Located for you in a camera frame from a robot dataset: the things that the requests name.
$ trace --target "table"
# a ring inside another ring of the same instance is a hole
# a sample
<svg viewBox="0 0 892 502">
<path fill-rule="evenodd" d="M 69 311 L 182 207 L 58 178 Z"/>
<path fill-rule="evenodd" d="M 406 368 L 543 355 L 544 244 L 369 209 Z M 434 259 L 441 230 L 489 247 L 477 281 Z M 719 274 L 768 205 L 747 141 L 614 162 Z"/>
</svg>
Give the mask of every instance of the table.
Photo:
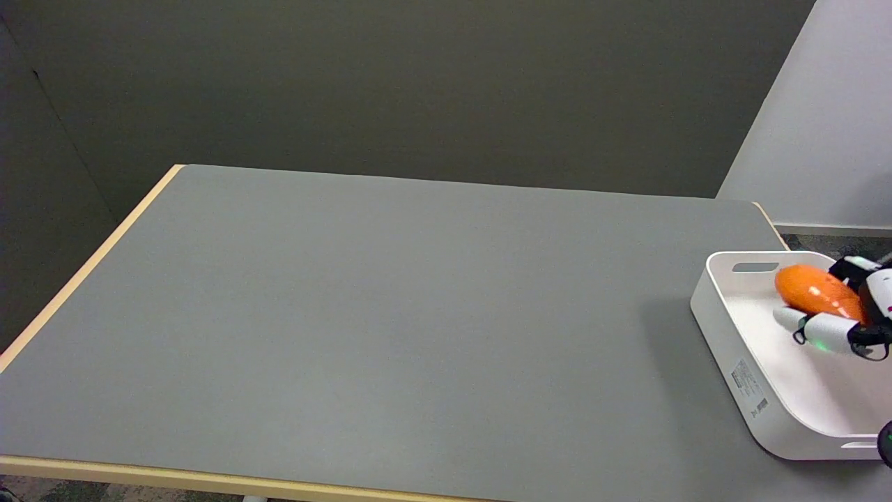
<svg viewBox="0 0 892 502">
<path fill-rule="evenodd" d="M 0 472 L 327 501 L 879 500 L 690 313 L 746 202 L 175 166 L 0 359 Z"/>
</svg>

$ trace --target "orange toy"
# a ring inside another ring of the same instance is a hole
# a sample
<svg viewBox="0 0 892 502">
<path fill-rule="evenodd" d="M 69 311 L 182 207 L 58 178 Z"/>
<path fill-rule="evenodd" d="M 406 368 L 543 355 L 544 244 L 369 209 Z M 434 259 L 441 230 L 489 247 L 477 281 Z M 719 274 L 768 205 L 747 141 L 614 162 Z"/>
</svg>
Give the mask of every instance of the orange toy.
<svg viewBox="0 0 892 502">
<path fill-rule="evenodd" d="M 774 287 L 787 305 L 806 314 L 835 314 L 862 324 L 868 322 L 858 294 L 827 271 L 796 264 L 774 278 Z"/>
</svg>

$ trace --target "sticker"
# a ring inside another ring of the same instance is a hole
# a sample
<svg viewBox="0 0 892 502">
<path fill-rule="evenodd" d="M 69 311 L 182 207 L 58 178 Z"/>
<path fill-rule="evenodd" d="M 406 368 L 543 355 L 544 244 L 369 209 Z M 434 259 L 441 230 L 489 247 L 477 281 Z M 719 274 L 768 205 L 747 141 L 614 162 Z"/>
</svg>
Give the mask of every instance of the sticker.
<svg viewBox="0 0 892 502">
<path fill-rule="evenodd" d="M 731 379 L 737 386 L 737 391 L 743 398 L 741 411 L 749 413 L 751 418 L 756 418 L 768 407 L 768 399 L 762 391 L 762 386 L 756 381 L 756 377 L 749 370 L 749 365 L 740 359 L 731 371 Z"/>
</svg>

